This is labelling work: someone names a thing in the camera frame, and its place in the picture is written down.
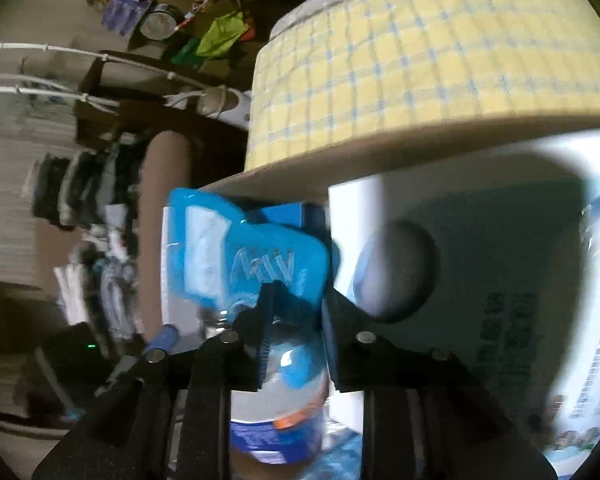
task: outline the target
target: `tape roll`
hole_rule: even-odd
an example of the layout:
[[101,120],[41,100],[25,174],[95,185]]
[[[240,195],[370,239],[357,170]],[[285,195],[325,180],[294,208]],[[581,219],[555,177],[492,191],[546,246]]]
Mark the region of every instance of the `tape roll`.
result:
[[140,25],[140,34],[148,40],[168,40],[176,33],[176,26],[184,16],[180,9],[168,4],[158,4],[150,10]]
[[600,120],[587,0],[343,0],[259,51],[245,167],[363,137],[570,117]]

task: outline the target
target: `wall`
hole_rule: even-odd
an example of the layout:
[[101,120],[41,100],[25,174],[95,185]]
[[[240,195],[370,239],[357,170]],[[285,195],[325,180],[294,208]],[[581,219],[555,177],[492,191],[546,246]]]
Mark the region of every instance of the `wall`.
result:
[[[100,25],[84,0],[2,0],[0,40],[49,43],[85,50],[124,50],[126,42]],[[27,56],[28,73],[49,72],[77,82],[90,65],[83,56],[1,51],[0,72],[17,72]],[[0,281],[36,284],[33,220],[20,190],[34,160],[51,152],[71,156],[74,118],[67,107],[25,114],[22,102],[0,96]]]

